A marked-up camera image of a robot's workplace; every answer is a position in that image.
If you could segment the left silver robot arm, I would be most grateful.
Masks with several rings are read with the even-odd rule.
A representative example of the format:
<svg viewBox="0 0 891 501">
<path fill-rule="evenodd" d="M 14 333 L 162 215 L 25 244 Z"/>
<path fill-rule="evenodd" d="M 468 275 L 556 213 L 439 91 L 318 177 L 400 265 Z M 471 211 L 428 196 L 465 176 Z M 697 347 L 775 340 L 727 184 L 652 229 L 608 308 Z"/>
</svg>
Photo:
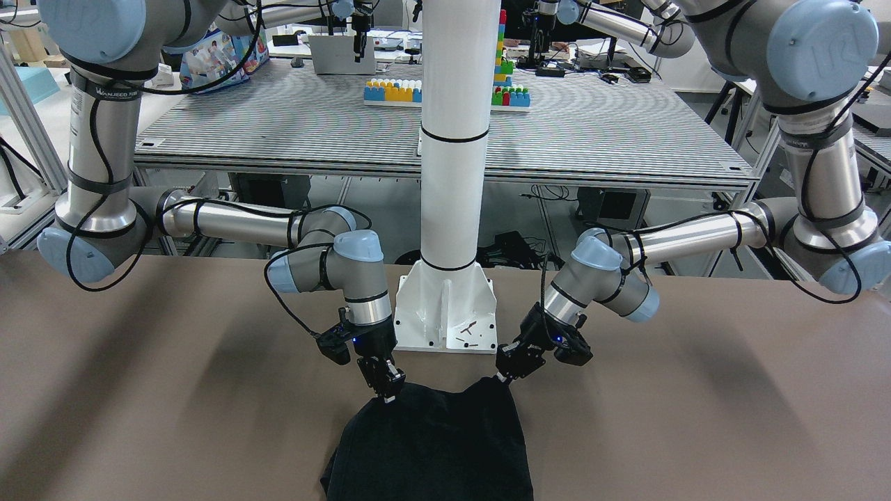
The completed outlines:
<svg viewBox="0 0 891 501">
<path fill-rule="evenodd" d="M 646 263 L 728 248 L 779 248 L 839 302 L 889 276 L 889 242 L 860 190 L 851 108 L 855 88 L 879 51 L 881 26 L 857 1 L 648 1 L 656 26 L 621 28 L 586 4 L 578 18 L 596 31 L 640 44 L 661 58 L 700 42 L 713 69 L 751 79 L 794 181 L 794 196 L 629 232 L 591 228 L 559 273 L 544 285 L 521 332 L 496 352 L 503 383 L 541 367 L 552 351 L 584 365 L 592 350 L 580 333 L 591 303 L 630 321 L 647 321 L 659 295 Z"/>
</svg>

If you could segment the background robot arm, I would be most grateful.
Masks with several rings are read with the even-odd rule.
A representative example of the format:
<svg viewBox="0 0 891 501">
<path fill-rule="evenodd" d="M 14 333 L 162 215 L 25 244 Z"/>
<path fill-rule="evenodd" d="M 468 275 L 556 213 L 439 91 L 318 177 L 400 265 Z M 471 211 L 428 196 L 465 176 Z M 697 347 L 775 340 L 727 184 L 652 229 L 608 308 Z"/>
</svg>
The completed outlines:
<svg viewBox="0 0 891 501">
<path fill-rule="evenodd" d="M 658 58 L 679 58 L 696 41 L 693 28 L 682 19 L 680 8 L 671 1 L 643 1 L 653 16 L 652 24 L 589 1 L 537 1 L 535 12 L 555 17 L 563 24 L 581 24 L 642 47 Z"/>
</svg>

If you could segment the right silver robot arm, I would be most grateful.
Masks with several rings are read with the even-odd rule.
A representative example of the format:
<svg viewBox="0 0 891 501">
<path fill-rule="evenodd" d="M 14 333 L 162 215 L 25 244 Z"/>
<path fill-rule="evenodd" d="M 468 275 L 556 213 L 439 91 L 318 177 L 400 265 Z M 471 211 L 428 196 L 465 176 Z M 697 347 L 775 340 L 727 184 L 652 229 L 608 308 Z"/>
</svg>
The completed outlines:
<svg viewBox="0 0 891 501">
<path fill-rule="evenodd" d="M 71 65 L 69 189 L 55 224 L 38 237 L 42 257 L 87 292 L 110 288 L 147 241 L 214 237 L 252 241 L 281 252 L 264 268 L 267 287 L 283 293 L 338 289 L 345 306 L 324 332 L 310 331 L 322 355 L 358 361 L 377 397 L 403 388 L 391 296 L 378 235 L 356 224 L 359 213 L 331 204 L 276 209 L 182 190 L 133 187 L 134 149 L 145 84 L 162 50 L 197 44 L 235 1 L 39 1 L 49 34 Z"/>
</svg>

